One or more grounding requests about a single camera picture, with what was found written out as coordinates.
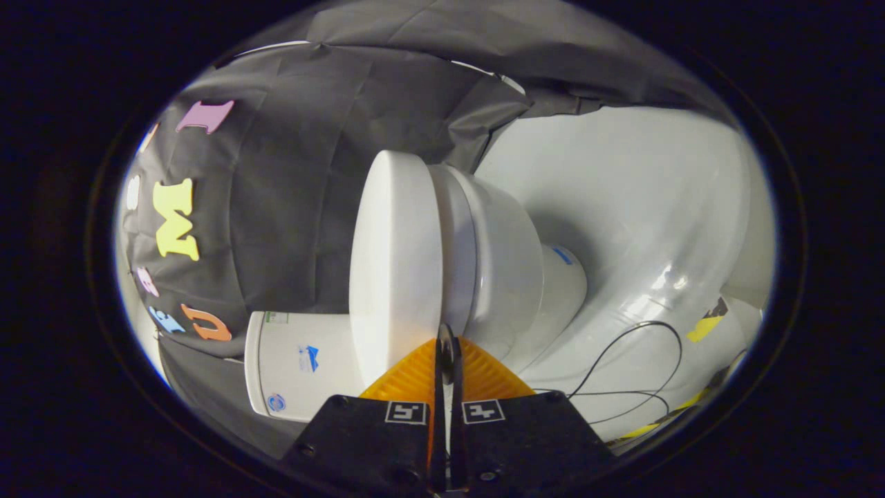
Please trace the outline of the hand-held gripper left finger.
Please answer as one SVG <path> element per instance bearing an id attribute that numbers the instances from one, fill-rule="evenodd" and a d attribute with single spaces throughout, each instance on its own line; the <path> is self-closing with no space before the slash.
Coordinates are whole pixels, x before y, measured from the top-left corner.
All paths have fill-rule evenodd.
<path id="1" fill-rule="evenodd" d="M 334 394 L 283 458 L 335 494 L 427 497 L 445 487 L 438 342 L 427 340 L 357 396 Z"/>

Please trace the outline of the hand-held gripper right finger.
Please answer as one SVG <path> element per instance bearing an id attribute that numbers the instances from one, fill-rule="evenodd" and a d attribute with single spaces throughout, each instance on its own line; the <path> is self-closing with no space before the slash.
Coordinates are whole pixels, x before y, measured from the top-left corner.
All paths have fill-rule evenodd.
<path id="1" fill-rule="evenodd" d="M 440 494 L 555 497 L 613 467 L 615 456 L 562 391 L 468 401 L 467 362 L 440 328 Z"/>

